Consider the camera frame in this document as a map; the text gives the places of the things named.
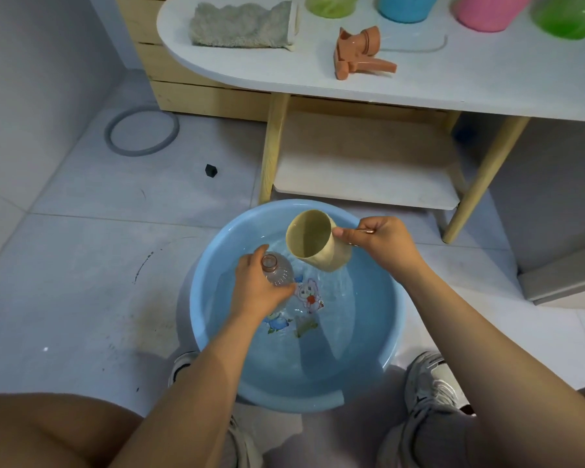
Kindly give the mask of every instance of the gray ring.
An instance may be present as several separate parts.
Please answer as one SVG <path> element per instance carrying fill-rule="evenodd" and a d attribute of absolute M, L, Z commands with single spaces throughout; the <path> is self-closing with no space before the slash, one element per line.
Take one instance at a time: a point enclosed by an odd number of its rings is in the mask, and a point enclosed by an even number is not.
<path fill-rule="evenodd" d="M 167 136 L 164 140 L 160 141 L 157 145 L 152 146 L 151 148 L 138 149 L 138 150 L 133 151 L 130 149 L 123 149 L 123 148 L 118 147 L 113 142 L 113 140 L 110 138 L 110 135 L 113 133 L 113 130 L 119 124 L 120 121 L 124 120 L 127 117 L 134 115 L 135 113 L 140 113 L 142 111 L 159 111 L 160 113 L 164 113 L 165 115 L 170 117 L 173 120 L 172 132 L 169 133 L 169 136 Z M 112 152 L 114 152 L 120 156 L 137 158 L 140 156 L 147 156 L 148 154 L 157 153 L 161 149 L 166 148 L 178 136 L 178 133 L 179 133 L 179 121 L 178 121 L 178 117 L 176 115 L 174 115 L 170 111 L 162 111 L 161 109 L 159 109 L 155 105 L 142 105 L 140 107 L 134 107 L 133 109 L 126 110 L 123 113 L 119 113 L 119 115 L 117 115 L 112 120 L 110 120 L 109 124 L 106 125 L 106 128 L 104 128 L 104 141 L 106 141 L 106 146 L 108 146 Z"/>

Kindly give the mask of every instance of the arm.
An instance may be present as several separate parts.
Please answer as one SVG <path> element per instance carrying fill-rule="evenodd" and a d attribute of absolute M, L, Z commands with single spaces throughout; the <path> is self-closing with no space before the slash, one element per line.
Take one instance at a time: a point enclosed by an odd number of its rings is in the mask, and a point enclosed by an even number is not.
<path fill-rule="evenodd" d="M 585 398 L 502 334 L 424 262 L 405 225 L 363 219 L 335 228 L 405 287 L 477 417 L 516 466 L 585 466 Z"/>
<path fill-rule="evenodd" d="M 225 325 L 195 363 L 178 373 L 112 468 L 218 466 L 251 339 L 265 316 L 296 287 L 267 281 L 261 267 L 267 247 L 241 257 Z"/>

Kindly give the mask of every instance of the blue basin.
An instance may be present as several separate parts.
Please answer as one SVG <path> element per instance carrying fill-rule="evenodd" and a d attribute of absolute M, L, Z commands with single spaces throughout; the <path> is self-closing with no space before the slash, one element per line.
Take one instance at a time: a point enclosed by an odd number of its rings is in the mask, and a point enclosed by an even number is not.
<path fill-rule="evenodd" d="M 238 258 L 269 243 L 290 259 L 299 291 L 256 331 L 238 387 L 244 399 L 280 412 L 332 409 L 376 383 L 405 320 L 405 291 L 360 248 L 335 273 L 323 273 L 287 252 L 288 224 L 313 208 L 341 227 L 358 225 L 351 213 L 314 200 L 258 206 L 214 237 L 191 284 L 191 325 L 204 349 L 229 313 Z"/>

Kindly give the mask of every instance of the pink container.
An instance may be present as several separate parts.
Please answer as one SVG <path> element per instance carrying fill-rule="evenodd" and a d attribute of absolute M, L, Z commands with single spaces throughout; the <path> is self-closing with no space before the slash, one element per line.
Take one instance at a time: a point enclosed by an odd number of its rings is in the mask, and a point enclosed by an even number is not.
<path fill-rule="evenodd" d="M 504 31 L 531 0 L 460 0 L 457 19 L 470 29 L 486 33 Z"/>

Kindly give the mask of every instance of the sneaker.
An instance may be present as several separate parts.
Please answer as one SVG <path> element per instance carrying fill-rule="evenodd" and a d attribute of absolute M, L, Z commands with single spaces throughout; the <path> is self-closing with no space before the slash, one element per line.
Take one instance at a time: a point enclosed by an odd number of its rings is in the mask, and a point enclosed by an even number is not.
<path fill-rule="evenodd" d="M 199 355 L 199 351 L 187 351 L 186 353 L 182 353 L 180 356 L 178 356 L 176 361 L 173 362 L 173 369 L 171 375 L 169 376 L 167 387 L 171 387 L 172 384 L 175 383 L 179 371 L 191 366 Z"/>
<path fill-rule="evenodd" d="M 440 353 L 426 351 L 407 368 L 405 403 L 407 420 L 393 427 L 377 453 L 377 468 L 419 468 L 413 443 L 422 421 L 430 412 L 460 411 L 468 406 L 449 365 Z"/>
<path fill-rule="evenodd" d="M 179 371 L 191 366 L 199 355 L 199 351 L 188 351 L 176 358 L 176 361 L 173 362 L 172 373 L 169 376 L 169 387 L 175 383 Z M 237 468 L 262 468 L 264 463 L 262 455 L 260 455 L 251 437 L 240 429 L 234 416 L 230 418 L 227 431 L 232 436 L 234 447 L 236 448 Z"/>

